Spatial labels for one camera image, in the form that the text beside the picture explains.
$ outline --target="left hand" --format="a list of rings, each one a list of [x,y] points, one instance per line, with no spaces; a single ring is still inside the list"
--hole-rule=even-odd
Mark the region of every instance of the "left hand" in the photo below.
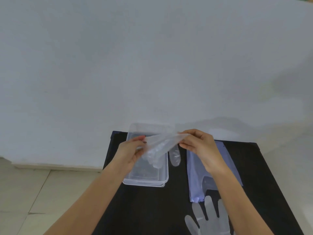
[[[117,152],[110,162],[125,177],[134,167],[136,161],[145,152],[145,135],[132,138],[119,144]]]

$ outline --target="stack of plastic containers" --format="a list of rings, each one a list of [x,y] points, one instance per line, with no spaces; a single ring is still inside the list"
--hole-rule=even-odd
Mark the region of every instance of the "stack of plastic containers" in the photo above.
[[[127,140],[139,135],[152,136],[171,131],[169,126],[133,123],[127,134]],[[124,178],[125,185],[163,187],[168,181],[168,159],[164,154],[164,164],[154,168],[148,161],[139,158],[131,172]]]

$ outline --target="white wall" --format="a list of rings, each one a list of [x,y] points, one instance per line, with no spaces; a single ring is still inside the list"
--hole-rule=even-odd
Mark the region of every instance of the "white wall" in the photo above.
[[[1,0],[0,154],[102,167],[132,122],[268,152],[311,123],[312,19],[296,0]]]
[[[313,126],[264,158],[304,234],[313,234]]]

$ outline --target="right hand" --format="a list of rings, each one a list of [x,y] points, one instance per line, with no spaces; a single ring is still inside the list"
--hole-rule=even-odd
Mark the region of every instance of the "right hand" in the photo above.
[[[211,134],[197,129],[189,129],[181,133],[190,135],[179,142],[179,146],[197,154],[210,174],[228,169]]]

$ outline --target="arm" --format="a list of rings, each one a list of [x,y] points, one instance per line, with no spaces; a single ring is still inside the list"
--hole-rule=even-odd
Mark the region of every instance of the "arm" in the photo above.
[[[45,232],[44,235],[89,235],[108,207],[111,199],[143,154],[145,136],[123,142],[108,166],[102,171],[78,200]]]
[[[212,135],[191,129],[180,146],[197,154],[213,176],[237,235],[273,235],[219,153]]]

